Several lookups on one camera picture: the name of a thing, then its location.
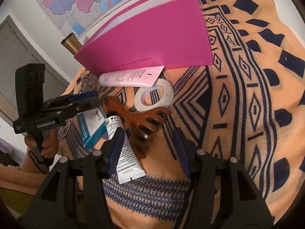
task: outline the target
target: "diamond pattern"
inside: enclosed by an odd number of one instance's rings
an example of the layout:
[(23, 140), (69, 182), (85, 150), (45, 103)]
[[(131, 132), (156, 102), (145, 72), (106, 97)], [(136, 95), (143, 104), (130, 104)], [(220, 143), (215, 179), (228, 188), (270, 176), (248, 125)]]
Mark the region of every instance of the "diamond pattern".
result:
[(217, 70), (219, 70), (221, 72), (222, 71), (222, 60), (219, 58), (219, 56), (216, 53), (214, 53), (213, 62), (214, 62), (215, 67), (217, 68)]
[[(184, 194), (187, 192), (189, 184), (184, 184), (183, 181), (179, 183), (180, 187), (177, 187), (178, 181), (165, 181), (165, 185), (161, 186), (163, 183), (163, 179), (141, 177), (134, 182), (125, 183), (123, 186), (119, 184), (117, 175), (112, 175), (107, 180), (103, 179), (105, 196), (120, 206), (126, 207), (128, 210), (137, 211), (143, 215), (158, 219), (163, 218), (166, 221), (175, 221), (179, 216), (177, 211), (182, 209)], [(156, 187), (157, 191), (152, 191), (152, 187)], [(150, 194), (156, 195), (157, 198), (152, 198)]]
[(223, 158), (222, 156), (222, 147), (220, 145), (220, 137), (218, 136), (214, 146), (213, 146), (213, 149), (211, 151), (211, 155), (213, 157), (216, 157), (216, 158)]
[(228, 35), (228, 37), (227, 37), (227, 41), (229, 41), (232, 45), (235, 46), (234, 41), (231, 39), (231, 37), (230, 37), (229, 35)]
[(259, 172), (262, 165), (262, 160), (260, 157), (260, 150), (258, 149), (258, 146), (255, 145), (254, 152), (250, 161), (250, 165), (247, 169), (250, 177), (252, 180), (255, 178), (256, 174)]
[(210, 35), (211, 45), (214, 45), (214, 44), (215, 44), (216, 38), (217, 38), (216, 36)]
[(194, 142), (198, 142), (204, 132), (206, 111), (209, 111), (211, 106), (212, 89), (209, 87), (207, 70), (199, 68), (194, 74), (196, 79), (184, 81), (184, 88), (175, 96), (176, 101), (173, 103), (173, 108), (189, 129)]
[(248, 63), (246, 63), (241, 56), (238, 57), (240, 68), (244, 71), (247, 77), (251, 80), (251, 69)]
[(227, 26), (225, 26), (224, 24), (221, 24), (220, 25), (220, 28), (223, 30), (223, 31), (228, 31), (228, 27)]
[(215, 20), (212, 19), (211, 17), (209, 17), (206, 21), (209, 22), (210, 24), (214, 24), (215, 22)]
[(251, 125), (253, 128), (253, 131), (256, 130), (261, 111), (262, 111), (262, 108), (260, 106), (260, 102), (257, 99), (255, 93), (253, 92), (252, 99), (250, 102), (250, 107), (249, 107), (249, 115), (250, 115), (250, 120), (251, 120)]
[(218, 98), (219, 111), (220, 111), (220, 115), (222, 117), (225, 114), (225, 111), (229, 105), (229, 102), (230, 102), (230, 94), (228, 92), (227, 86), (223, 83), (222, 90), (220, 91), (219, 98)]
[(215, 19), (220, 22), (220, 17), (218, 15), (215, 15)]
[(127, 102), (126, 91), (125, 88), (122, 88), (117, 94), (114, 96), (119, 102), (124, 106)]

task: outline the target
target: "product box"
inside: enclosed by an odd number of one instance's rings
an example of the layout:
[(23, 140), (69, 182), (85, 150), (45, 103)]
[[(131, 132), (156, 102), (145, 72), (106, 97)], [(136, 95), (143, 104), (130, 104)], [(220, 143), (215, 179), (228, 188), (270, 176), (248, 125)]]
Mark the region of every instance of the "product box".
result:
[(91, 109), (77, 115), (80, 128), (80, 137), (87, 149), (92, 149), (95, 144), (107, 133), (106, 116), (101, 107)]

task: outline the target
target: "door frame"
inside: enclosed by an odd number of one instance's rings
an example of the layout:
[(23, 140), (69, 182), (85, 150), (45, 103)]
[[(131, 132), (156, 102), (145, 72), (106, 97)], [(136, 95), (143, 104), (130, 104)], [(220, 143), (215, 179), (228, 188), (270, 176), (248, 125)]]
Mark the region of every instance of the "door frame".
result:
[[(39, 62), (44, 63), (46, 70), (57, 79), (63, 86), (68, 87), (69, 82), (64, 79), (45, 59), (35, 50), (35, 48), (30, 44), (30, 42), (24, 37), (20, 32), (13, 19), (7, 16), (6, 19), (0, 24), (0, 29), (7, 23), (11, 28), (12, 32), (16, 35), (18, 40), (22, 45), (28, 50), (28, 52)], [(13, 104), (11, 104), (0, 92), (0, 104), (7, 107), (6, 111), (3, 111), (0, 107), (0, 117), (11, 127), (13, 127), (13, 120), (18, 117), (18, 111)]]

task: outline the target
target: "cable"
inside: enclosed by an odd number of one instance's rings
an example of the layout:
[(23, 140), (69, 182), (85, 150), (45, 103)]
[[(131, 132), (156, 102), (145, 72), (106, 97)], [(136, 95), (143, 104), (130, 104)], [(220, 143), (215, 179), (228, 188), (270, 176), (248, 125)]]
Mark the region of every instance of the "cable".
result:
[(31, 156), (31, 153), (35, 156), (37, 162), (38, 162), (39, 160), (38, 160), (38, 158), (36, 157), (36, 155), (35, 155), (35, 153), (34, 153), (33, 151), (29, 151), (29, 156), (30, 156), (32, 162), (34, 163), (34, 165), (37, 167), (37, 169), (39, 169), (43, 174), (46, 175), (46, 173), (45, 173), (45, 172), (38, 166), (38, 164), (34, 161), (34, 159), (33, 159), (32, 156)]

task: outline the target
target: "screw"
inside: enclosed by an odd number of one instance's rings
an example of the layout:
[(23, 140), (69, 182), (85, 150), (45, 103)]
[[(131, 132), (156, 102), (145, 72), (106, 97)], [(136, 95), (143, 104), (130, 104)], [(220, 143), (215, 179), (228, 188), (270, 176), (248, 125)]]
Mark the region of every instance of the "screw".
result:
[(236, 164), (238, 162), (238, 159), (236, 157), (230, 157), (230, 161)]
[(100, 150), (96, 150), (96, 151), (93, 152), (93, 155), (96, 156), (96, 157), (101, 155), (101, 154), (102, 154), (102, 152)]
[(205, 150), (199, 149), (197, 150), (197, 154), (203, 156), (205, 154)]
[(59, 162), (61, 162), (61, 163), (65, 163), (65, 162), (67, 162), (68, 161), (68, 157), (61, 157), (60, 159), (59, 159)]

